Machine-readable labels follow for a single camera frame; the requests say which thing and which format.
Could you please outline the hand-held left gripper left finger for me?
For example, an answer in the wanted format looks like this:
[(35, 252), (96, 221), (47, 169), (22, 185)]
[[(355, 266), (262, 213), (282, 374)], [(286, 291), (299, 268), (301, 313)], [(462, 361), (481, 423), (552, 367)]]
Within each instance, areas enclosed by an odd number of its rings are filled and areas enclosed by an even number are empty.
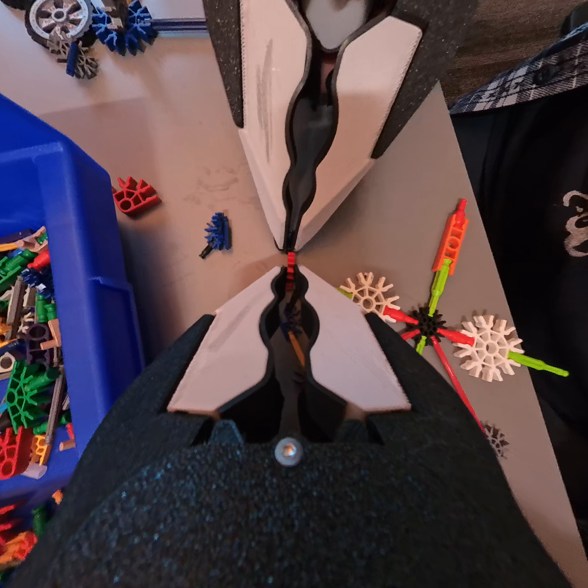
[(280, 419), (272, 347), (281, 332), (287, 270), (275, 266), (215, 311), (169, 403), (169, 413)]

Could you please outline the blue plastic bin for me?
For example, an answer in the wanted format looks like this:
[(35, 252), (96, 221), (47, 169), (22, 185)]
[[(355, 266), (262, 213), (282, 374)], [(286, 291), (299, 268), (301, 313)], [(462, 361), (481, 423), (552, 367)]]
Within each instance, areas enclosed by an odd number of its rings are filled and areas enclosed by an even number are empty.
[(104, 552), (86, 563), (89, 539), (78, 539), (86, 522), (117, 487), (132, 442), (116, 401), (142, 372), (141, 335), (128, 283), (119, 228), (105, 170), (66, 136), (1, 97), (1, 236), (45, 226), (65, 373), (77, 438), (73, 477), (76, 514), (59, 523), (54, 544), (42, 540), (42, 562), (32, 553), (7, 587), (130, 587), (127, 554)]

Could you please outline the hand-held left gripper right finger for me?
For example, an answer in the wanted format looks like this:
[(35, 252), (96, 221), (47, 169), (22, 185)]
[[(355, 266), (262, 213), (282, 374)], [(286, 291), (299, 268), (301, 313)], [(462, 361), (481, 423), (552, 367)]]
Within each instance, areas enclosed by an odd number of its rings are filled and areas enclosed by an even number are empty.
[(312, 417), (344, 417), (411, 409), (366, 315), (304, 266), (297, 266), (306, 348), (305, 403)]

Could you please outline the plaid flannel shirt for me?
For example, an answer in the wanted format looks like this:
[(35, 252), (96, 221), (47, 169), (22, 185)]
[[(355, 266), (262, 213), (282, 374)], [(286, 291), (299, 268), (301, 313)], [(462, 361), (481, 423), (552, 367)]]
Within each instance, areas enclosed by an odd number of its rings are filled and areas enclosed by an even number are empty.
[(587, 23), (457, 100), (452, 116), (494, 111), (587, 85)]

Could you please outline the toy vehicle model with wheels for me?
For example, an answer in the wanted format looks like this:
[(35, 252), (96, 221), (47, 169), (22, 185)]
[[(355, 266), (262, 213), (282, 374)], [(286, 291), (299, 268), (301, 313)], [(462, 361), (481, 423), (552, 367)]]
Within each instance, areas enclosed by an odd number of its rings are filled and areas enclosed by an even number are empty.
[(120, 56), (143, 53), (161, 34), (201, 35), (204, 18), (154, 18), (142, 1), (15, 1), (24, 13), (29, 37), (48, 50), (65, 73), (95, 78), (99, 62), (92, 46), (99, 41)]

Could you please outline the pile of toy construction pieces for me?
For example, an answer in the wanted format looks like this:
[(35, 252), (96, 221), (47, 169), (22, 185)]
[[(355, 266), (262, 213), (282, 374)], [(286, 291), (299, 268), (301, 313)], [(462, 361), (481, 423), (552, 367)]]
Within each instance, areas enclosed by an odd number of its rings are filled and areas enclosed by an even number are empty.
[(1, 238), (1, 582), (29, 555), (61, 504), (54, 455), (77, 440), (47, 229)]

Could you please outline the colourful toy rod wheel assembly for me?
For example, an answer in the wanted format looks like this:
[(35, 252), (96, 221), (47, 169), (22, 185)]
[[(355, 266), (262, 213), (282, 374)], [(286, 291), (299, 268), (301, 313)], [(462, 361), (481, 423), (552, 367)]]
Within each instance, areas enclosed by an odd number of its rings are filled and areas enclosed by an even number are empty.
[(445, 291), (446, 282), (453, 275), (459, 259), (469, 223), (466, 206), (467, 200), (460, 199), (446, 221), (432, 266), (434, 276), (427, 305), (418, 307), (409, 314), (403, 312), (394, 304), (397, 297), (385, 296), (385, 292), (392, 285), (386, 285), (384, 277), (374, 284), (372, 273), (360, 273), (357, 276), (357, 284), (348, 279), (347, 285), (342, 287), (354, 292), (355, 296), (351, 301), (355, 302), (362, 312), (375, 313), (384, 321), (404, 324), (403, 332), (413, 329), (421, 331), (421, 337), (406, 342), (415, 341), (415, 351), (420, 355), (426, 346), (434, 349), (461, 401), (481, 427), (496, 454), (504, 457), (507, 446), (504, 435), (498, 432), (495, 426), (479, 420), (440, 341), (446, 339), (457, 348), (454, 355), (465, 360), (460, 367), (470, 376), (489, 383), (501, 382), (503, 375), (514, 375), (513, 369), (520, 366), (535, 371), (546, 371), (563, 378), (569, 376), (569, 371), (526, 355), (520, 347), (522, 340), (512, 336), (515, 328), (508, 327), (506, 320), (497, 320), (493, 315), (474, 315), (471, 321), (462, 323), (463, 328), (460, 330), (445, 327), (446, 323), (438, 310), (438, 305)]

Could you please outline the red toy connector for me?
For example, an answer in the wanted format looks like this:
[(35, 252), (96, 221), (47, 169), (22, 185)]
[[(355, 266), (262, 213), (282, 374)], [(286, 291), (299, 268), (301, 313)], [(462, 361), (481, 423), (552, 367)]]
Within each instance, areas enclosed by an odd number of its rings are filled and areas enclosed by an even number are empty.
[(128, 217), (136, 217), (162, 203), (156, 189), (143, 179), (117, 179), (119, 187), (112, 188), (113, 199), (120, 212)]

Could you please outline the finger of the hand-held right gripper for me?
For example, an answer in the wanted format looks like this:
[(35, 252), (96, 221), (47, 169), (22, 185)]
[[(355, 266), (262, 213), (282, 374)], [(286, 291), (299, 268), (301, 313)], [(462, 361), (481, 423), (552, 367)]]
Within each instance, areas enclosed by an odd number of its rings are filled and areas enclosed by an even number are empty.
[(373, 166), (372, 153), (422, 38), (388, 16), (342, 48), (334, 72), (336, 131), (316, 168), (316, 190), (294, 250), (310, 241)]
[(293, 1), (240, 1), (243, 127), (239, 136), (278, 249), (285, 247), (283, 189), (291, 167), (288, 125), (309, 73), (310, 29)]

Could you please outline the blue connector with black rod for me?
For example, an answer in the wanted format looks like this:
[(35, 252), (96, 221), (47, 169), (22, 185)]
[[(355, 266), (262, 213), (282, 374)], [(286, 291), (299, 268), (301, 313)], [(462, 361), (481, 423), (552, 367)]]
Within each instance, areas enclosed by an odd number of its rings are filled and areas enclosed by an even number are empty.
[(206, 246), (200, 253), (206, 259), (212, 251), (229, 251), (232, 248), (232, 230), (229, 218), (223, 212), (212, 215), (205, 228)]

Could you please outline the blue toy connector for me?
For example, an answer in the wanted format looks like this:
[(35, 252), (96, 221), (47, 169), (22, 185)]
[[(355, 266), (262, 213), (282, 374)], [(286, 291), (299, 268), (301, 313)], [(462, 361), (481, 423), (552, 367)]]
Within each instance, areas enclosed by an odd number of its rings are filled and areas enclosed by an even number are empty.
[(281, 330), (287, 341), (290, 340), (290, 334), (299, 337), (303, 333), (300, 308), (296, 305), (286, 305), (283, 309), (283, 320), (281, 320)]

